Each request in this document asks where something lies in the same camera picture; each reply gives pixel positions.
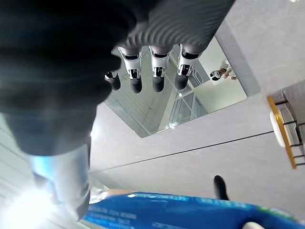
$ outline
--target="ceiling seam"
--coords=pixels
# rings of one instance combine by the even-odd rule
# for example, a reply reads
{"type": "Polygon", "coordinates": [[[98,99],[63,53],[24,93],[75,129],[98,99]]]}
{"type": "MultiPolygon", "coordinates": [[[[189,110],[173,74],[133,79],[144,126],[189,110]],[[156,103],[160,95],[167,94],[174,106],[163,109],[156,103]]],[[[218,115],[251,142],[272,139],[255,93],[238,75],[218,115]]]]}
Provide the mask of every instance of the ceiling seam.
{"type": "Polygon", "coordinates": [[[195,150],[198,150],[198,149],[205,149],[205,148],[209,148],[209,147],[213,147],[213,146],[224,145],[224,144],[227,144],[227,143],[230,143],[230,142],[236,142],[236,141],[240,141],[240,140],[244,140],[244,139],[248,139],[248,138],[252,138],[252,137],[257,137],[257,136],[261,136],[261,135],[266,135],[266,134],[270,134],[270,133],[273,133],[273,130],[268,131],[268,132],[264,132],[264,133],[260,133],[260,134],[256,134],[256,135],[251,135],[251,136],[247,136],[247,137],[241,137],[241,138],[229,140],[229,141],[226,141],[226,142],[216,143],[216,144],[212,144],[212,145],[208,145],[208,146],[202,146],[202,147],[198,147],[198,148],[194,148],[194,149],[188,149],[188,150],[184,150],[184,151],[180,151],[180,152],[176,152],[176,153],[172,153],[172,154],[156,156],[156,157],[148,158],[148,159],[145,159],[145,160],[135,161],[135,162],[123,164],[123,165],[120,165],[120,166],[114,166],[114,167],[110,167],[110,168],[106,168],[106,169],[101,169],[101,170],[98,170],[98,171],[93,171],[90,174],[95,174],[95,173],[99,173],[99,172],[103,172],[103,171],[107,171],[107,170],[111,170],[111,169],[115,169],[115,168],[120,168],[120,167],[124,167],[124,166],[130,166],[130,165],[137,164],[137,163],[140,163],[140,162],[151,161],[151,160],[159,159],[159,158],[162,158],[162,157],[187,153],[187,152],[195,151],[195,150]]]}

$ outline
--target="black fingertip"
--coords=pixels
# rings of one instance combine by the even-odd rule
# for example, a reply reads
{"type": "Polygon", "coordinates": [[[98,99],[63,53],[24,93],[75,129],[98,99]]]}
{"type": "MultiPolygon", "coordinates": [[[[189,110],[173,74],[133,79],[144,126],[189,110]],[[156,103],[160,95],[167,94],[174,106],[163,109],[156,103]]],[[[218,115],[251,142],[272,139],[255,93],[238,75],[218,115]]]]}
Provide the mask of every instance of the black fingertip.
{"type": "Polygon", "coordinates": [[[175,78],[175,87],[178,89],[178,90],[182,90],[186,87],[187,85],[187,80],[188,80],[188,76],[186,75],[176,75],[176,78],[175,78]]]}
{"type": "Polygon", "coordinates": [[[224,179],[219,175],[214,177],[214,189],[218,199],[229,200],[224,179]]]}
{"type": "Polygon", "coordinates": [[[118,74],[116,74],[115,78],[109,78],[109,79],[105,79],[105,80],[111,84],[111,88],[114,91],[117,91],[117,90],[120,89],[121,81],[120,81],[120,78],[119,78],[118,74]]]}
{"type": "Polygon", "coordinates": [[[154,77],[152,79],[152,88],[155,92],[161,92],[164,88],[164,77],[154,77]]]}
{"type": "Polygon", "coordinates": [[[142,90],[142,80],[140,79],[133,79],[130,80],[130,86],[134,93],[139,93],[142,90]]]}

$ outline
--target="mirror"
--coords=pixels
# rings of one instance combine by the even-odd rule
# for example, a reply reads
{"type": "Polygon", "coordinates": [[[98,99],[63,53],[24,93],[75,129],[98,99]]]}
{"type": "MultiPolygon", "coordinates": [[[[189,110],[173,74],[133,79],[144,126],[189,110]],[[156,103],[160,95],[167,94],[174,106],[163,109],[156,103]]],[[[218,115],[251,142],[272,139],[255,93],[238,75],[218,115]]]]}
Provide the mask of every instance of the mirror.
{"type": "MultiPolygon", "coordinates": [[[[113,54],[122,57],[118,49],[113,50],[113,54]]],[[[131,90],[130,77],[122,60],[117,71],[121,87],[113,91],[105,102],[140,137],[174,128],[247,98],[234,70],[227,71],[230,65],[216,38],[212,39],[194,64],[187,85],[182,90],[175,88],[179,54],[179,45],[174,45],[161,92],[156,92],[152,87],[149,47],[143,47],[141,51],[142,90],[138,94],[131,90]]]]}

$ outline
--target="white wall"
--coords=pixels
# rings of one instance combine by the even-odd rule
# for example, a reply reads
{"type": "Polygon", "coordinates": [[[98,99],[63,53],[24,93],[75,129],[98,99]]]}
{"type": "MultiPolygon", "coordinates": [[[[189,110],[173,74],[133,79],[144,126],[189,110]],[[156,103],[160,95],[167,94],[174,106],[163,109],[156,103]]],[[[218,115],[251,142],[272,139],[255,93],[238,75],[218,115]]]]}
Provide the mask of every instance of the white wall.
{"type": "Polygon", "coordinates": [[[229,78],[214,85],[207,81],[194,88],[194,93],[208,113],[230,106],[247,98],[242,86],[229,78]]]}

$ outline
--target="light fixture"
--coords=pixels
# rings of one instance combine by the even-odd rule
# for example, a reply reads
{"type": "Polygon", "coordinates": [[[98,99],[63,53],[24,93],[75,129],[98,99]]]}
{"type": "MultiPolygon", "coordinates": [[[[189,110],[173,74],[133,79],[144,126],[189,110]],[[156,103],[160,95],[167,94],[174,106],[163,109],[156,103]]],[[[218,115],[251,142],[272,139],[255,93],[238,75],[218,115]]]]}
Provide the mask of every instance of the light fixture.
{"type": "Polygon", "coordinates": [[[4,218],[5,228],[37,229],[54,211],[50,194],[32,190],[15,199],[4,218]]]}

